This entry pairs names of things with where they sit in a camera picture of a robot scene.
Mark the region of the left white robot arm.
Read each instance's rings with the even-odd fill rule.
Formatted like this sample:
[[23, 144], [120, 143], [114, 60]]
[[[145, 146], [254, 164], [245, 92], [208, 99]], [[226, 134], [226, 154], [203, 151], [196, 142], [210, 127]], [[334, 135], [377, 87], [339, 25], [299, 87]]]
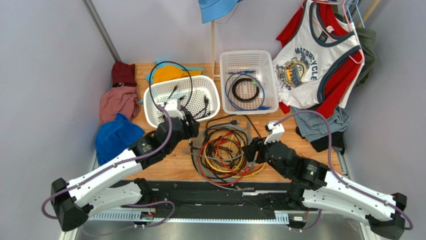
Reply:
[[161, 109], [165, 121], [146, 133], [115, 159], [72, 180], [58, 178], [51, 183], [50, 197], [41, 207], [42, 213], [57, 220], [63, 232], [82, 226], [90, 217], [116, 207], [151, 205], [151, 188], [144, 178], [120, 187], [114, 184], [159, 163], [170, 155], [178, 143], [199, 135], [200, 123], [188, 110], [173, 117], [171, 110]]

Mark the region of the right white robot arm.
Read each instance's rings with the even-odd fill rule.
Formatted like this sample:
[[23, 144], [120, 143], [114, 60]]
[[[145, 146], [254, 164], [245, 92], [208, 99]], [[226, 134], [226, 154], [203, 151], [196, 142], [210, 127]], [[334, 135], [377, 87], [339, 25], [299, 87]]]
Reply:
[[284, 205], [291, 210], [326, 210], [357, 220], [386, 239], [399, 240], [405, 232], [402, 211], [407, 197], [367, 189], [314, 159], [298, 156], [281, 141], [265, 143], [261, 138], [242, 147], [249, 162], [267, 163], [290, 180]]

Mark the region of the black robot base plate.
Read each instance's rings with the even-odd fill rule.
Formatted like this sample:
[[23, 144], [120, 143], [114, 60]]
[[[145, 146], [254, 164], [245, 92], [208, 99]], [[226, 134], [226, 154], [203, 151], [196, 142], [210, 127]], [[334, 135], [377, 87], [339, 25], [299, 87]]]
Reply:
[[290, 222], [306, 222], [317, 210], [291, 200], [288, 182], [241, 182], [227, 189], [205, 181], [133, 181], [144, 194], [139, 204], [160, 202], [154, 216], [177, 218], [271, 219], [275, 211], [287, 213]]

